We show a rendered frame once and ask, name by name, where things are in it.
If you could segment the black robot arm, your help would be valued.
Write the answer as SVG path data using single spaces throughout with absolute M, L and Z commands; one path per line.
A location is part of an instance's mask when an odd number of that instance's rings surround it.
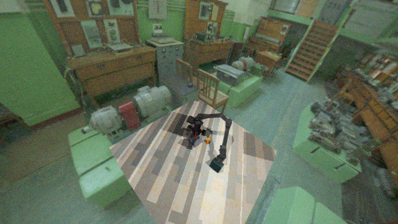
M 219 152 L 220 154 L 217 155 L 215 158 L 215 161 L 222 165 L 223 161 L 226 159 L 226 144 L 228 140 L 228 133 L 229 129 L 232 124 L 232 120 L 228 119 L 223 113 L 217 113 L 217 114 L 202 114 L 199 113 L 196 117 L 189 116 L 187 119 L 187 122 L 190 124 L 194 124 L 196 128 L 199 128 L 201 125 L 203 125 L 204 122 L 200 121 L 201 119 L 207 119 L 207 118 L 222 118 L 226 122 L 226 129 L 224 131 L 224 136 L 223 136 L 223 143 L 220 145 Z M 199 120 L 197 120 L 199 119 Z

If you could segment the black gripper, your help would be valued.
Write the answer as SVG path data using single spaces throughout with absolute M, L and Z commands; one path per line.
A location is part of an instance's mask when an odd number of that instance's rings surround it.
M 202 136 L 205 136 L 205 134 L 206 134 L 206 130 L 201 130 L 200 129 L 200 127 L 199 128 L 196 128 L 195 126 L 194 126 L 194 128 L 192 128 L 192 126 L 190 126 L 190 125 L 188 125 L 188 127 L 187 127 L 187 131 L 190 131 L 192 129 L 192 133 L 195 135 L 195 132 L 197 132 L 197 135 L 196 136 L 198 136 L 198 135 L 200 135 L 200 133 L 201 133 L 201 135 Z

